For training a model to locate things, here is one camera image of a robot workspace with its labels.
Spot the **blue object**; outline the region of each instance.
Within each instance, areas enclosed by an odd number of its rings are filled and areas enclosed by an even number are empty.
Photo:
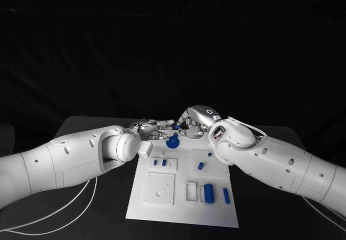
[[[230,204],[230,192],[227,188],[224,188],[224,195],[225,195],[225,203]]]
[[[207,204],[215,203],[215,192],[214,192],[214,185],[205,184],[204,185],[204,198]]]
[[[169,137],[169,141],[166,141],[168,147],[175,149],[179,147],[179,134],[175,132],[173,136]]]
[[[204,168],[204,163],[201,162],[198,165],[198,169],[202,170],[202,168]]]

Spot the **dark wall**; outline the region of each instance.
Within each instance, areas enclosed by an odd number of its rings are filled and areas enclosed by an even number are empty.
[[[70,116],[178,120],[208,105],[224,118],[292,127],[312,153],[341,155],[346,22],[326,4],[5,7],[0,118],[22,148]]]

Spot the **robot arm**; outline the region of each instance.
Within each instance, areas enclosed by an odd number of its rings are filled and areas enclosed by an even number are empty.
[[[179,119],[201,121],[208,132],[209,146],[218,159],[271,187],[308,197],[346,216],[346,169],[322,160],[290,143],[235,120],[221,119],[207,106],[194,106]],[[189,136],[194,126],[179,129]],[[251,129],[263,136],[256,136]]]
[[[0,157],[0,209],[47,190],[75,186],[133,160],[150,156],[153,144],[168,139],[158,129],[171,129],[169,121],[142,120],[124,128],[114,125],[55,138],[38,148]]]

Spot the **table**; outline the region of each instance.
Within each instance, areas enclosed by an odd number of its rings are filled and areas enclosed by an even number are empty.
[[[55,137],[111,125],[130,126],[135,119],[107,117],[70,117]],[[271,137],[305,148],[289,127],[254,126]],[[237,166],[230,166],[231,184],[240,228],[181,224],[126,219],[139,156],[120,168],[98,177],[94,201],[81,218],[62,230],[41,236],[0,233],[0,239],[341,239],[346,234],[312,209],[303,198],[261,183]],[[42,233],[64,226],[83,212],[93,195],[96,180],[84,193],[51,218],[19,231]],[[0,229],[18,226],[45,217],[75,197],[84,184],[61,188],[19,200],[0,215]]]

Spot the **white platform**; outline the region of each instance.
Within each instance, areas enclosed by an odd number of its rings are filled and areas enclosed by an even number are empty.
[[[163,132],[173,136],[178,131]],[[208,153],[214,153],[208,146],[208,135],[201,139],[181,135],[178,138],[181,145],[175,149],[168,147],[165,140],[152,140],[150,158],[139,158],[126,218],[238,228],[230,168],[214,154],[208,157]],[[165,170],[163,159],[168,159]],[[201,161],[205,163],[202,170],[198,169]],[[194,184],[188,187],[186,183],[197,183],[197,191],[192,189]],[[205,197],[201,198],[205,184],[212,184],[214,187],[212,204],[204,203]],[[189,194],[197,192],[197,201],[186,201],[188,188]],[[224,188],[228,189],[231,204],[225,203]]]

